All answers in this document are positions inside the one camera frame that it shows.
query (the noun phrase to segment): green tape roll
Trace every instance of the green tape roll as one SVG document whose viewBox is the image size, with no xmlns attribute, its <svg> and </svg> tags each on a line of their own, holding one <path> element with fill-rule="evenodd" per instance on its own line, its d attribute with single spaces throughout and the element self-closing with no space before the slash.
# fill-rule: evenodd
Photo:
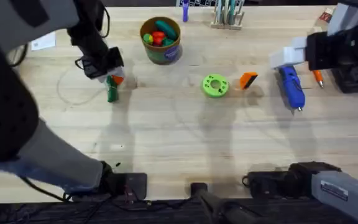
<svg viewBox="0 0 358 224">
<path fill-rule="evenodd" d="M 229 90 L 229 83 L 220 74 L 209 74 L 201 83 L 204 92 L 213 98 L 224 96 Z"/>
</svg>

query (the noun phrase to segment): paper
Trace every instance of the paper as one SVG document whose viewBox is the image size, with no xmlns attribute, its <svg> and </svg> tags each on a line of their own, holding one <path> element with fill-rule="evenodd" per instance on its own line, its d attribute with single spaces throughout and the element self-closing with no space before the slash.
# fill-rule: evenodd
<svg viewBox="0 0 358 224">
<path fill-rule="evenodd" d="M 54 46 L 56 46 L 55 32 L 51 32 L 31 42 L 31 50 L 41 50 Z"/>
</svg>

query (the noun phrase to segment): orange pen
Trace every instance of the orange pen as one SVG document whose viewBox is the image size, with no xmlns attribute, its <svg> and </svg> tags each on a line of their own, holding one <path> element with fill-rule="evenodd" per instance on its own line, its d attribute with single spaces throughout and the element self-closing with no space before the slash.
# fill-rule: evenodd
<svg viewBox="0 0 358 224">
<path fill-rule="evenodd" d="M 314 73 L 314 77 L 316 78 L 316 81 L 317 81 L 318 85 L 321 88 L 324 88 L 323 76 L 321 75 L 321 72 L 319 70 L 313 70 L 313 73 Z"/>
</svg>

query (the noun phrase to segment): orange block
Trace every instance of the orange block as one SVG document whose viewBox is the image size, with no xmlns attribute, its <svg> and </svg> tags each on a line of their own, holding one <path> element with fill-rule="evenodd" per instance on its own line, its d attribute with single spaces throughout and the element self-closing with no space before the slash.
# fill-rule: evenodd
<svg viewBox="0 0 358 224">
<path fill-rule="evenodd" d="M 116 75 L 111 75 L 111 78 L 114 80 L 114 82 L 117 83 L 117 85 L 120 85 L 124 81 L 124 78 L 118 77 Z"/>
<path fill-rule="evenodd" d="M 239 80 L 240 87 L 243 90 L 248 89 L 248 87 L 251 86 L 252 82 L 256 79 L 256 77 L 258 77 L 258 73 L 256 72 L 245 72 Z"/>
</svg>

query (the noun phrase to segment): wooden table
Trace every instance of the wooden table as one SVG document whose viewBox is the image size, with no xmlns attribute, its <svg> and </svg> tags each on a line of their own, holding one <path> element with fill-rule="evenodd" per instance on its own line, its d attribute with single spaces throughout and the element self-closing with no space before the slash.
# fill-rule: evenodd
<svg viewBox="0 0 358 224">
<path fill-rule="evenodd" d="M 306 65 L 296 66 L 306 94 L 303 112 L 285 106 L 268 54 L 312 28 L 323 6 L 245 7 L 243 29 L 209 28 L 211 8 L 110 8 L 110 45 L 118 45 L 126 82 L 118 103 L 74 66 L 80 51 L 65 30 L 57 46 L 30 52 L 20 76 L 41 116 L 63 139 L 119 172 L 145 172 L 149 198 L 185 198 L 192 182 L 210 183 L 225 197 L 245 197 L 241 177 L 250 170 L 287 169 L 293 162 L 324 161 L 358 178 L 358 94 L 345 95 L 325 76 L 320 89 Z M 153 64 L 139 37 L 142 23 L 169 16 L 182 30 L 183 55 L 173 65 Z M 237 90 L 244 72 L 259 77 Z M 205 97 L 201 80 L 220 73 L 231 83 L 220 99 Z M 57 194 L 56 187 L 38 183 Z M 52 201 L 0 173 L 0 202 Z"/>
</svg>

